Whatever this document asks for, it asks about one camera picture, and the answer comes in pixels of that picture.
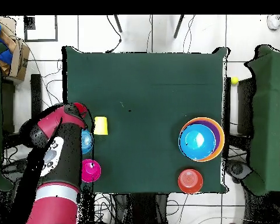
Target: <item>magenta cup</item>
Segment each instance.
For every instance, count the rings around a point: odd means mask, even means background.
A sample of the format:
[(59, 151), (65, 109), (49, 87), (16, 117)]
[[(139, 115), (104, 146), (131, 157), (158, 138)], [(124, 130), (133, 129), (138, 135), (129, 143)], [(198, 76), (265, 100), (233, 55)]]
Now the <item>magenta cup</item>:
[(82, 161), (82, 180), (86, 183), (94, 182), (99, 179), (101, 173), (100, 165), (91, 159)]

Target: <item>blue bowl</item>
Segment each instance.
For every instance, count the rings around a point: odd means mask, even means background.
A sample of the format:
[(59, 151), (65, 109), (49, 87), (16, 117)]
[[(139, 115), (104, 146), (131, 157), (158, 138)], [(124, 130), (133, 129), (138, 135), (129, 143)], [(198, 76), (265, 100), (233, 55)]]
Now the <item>blue bowl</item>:
[(216, 146), (214, 133), (202, 124), (187, 126), (180, 133), (178, 142), (181, 152), (193, 160), (208, 157)]
[(86, 154), (91, 151), (93, 146), (93, 137), (92, 134), (88, 130), (82, 130), (81, 133), (81, 147), (82, 154)]

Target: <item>table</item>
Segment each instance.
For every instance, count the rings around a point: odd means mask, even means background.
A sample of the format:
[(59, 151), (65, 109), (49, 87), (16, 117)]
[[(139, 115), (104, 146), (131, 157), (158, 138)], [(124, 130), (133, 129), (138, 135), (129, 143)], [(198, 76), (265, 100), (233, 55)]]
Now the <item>table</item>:
[[(226, 191), (220, 182), (220, 156), (195, 162), (178, 146), (188, 120), (203, 116), (221, 122), (226, 53), (225, 48), (213, 54), (102, 54), (62, 48), (64, 103), (84, 103), (93, 117), (108, 119), (108, 135), (94, 137), (94, 159), (102, 170), (94, 192), (181, 192), (177, 179), (187, 168), (202, 174), (201, 192)], [(90, 128), (89, 118), (86, 122)]]
[(255, 51), (247, 63), (256, 81), (248, 161), (254, 172), (243, 182), (255, 195), (264, 195), (280, 191), (280, 52), (268, 45), (259, 45)]

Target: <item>cardboard box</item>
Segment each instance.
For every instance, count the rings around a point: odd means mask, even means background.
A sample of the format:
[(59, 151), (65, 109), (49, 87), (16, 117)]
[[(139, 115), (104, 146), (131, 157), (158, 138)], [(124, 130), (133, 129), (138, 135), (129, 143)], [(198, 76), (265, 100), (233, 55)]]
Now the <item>cardboard box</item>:
[(23, 81), (25, 79), (30, 49), (28, 46), (23, 44), (23, 40), (21, 38), (17, 38), (15, 36), (15, 20), (9, 17), (0, 16), (0, 25), (4, 33), (16, 43), (16, 47), (12, 54), (13, 56), (10, 70), (6, 70), (9, 74), (5, 73), (3, 70), (2, 74), (3, 76)]
[(28, 46), (23, 44), (21, 38), (14, 40), (14, 42), (16, 43), (16, 48), (12, 56), (10, 73), (7, 75), (3, 72), (3, 75), (23, 81), (25, 79), (30, 50)]

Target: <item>table leg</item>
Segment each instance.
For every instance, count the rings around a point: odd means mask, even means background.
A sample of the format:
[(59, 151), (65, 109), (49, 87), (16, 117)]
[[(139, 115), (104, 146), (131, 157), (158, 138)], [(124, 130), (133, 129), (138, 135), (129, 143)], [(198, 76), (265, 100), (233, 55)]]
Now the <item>table leg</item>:
[(177, 24), (177, 27), (176, 27), (176, 30), (175, 30), (175, 33), (174, 33), (174, 36), (173, 36), (175, 39), (176, 39), (176, 37), (177, 37), (177, 35), (179, 33), (180, 25), (181, 25), (183, 19), (184, 19), (184, 15), (180, 15), (180, 19), (178, 21), (178, 24)]
[(115, 18), (115, 21), (116, 21), (116, 24), (117, 24), (117, 27), (118, 27), (119, 32), (122, 33), (123, 31), (122, 31), (122, 29), (121, 29), (118, 16), (117, 16), (117, 15), (114, 15), (114, 18)]

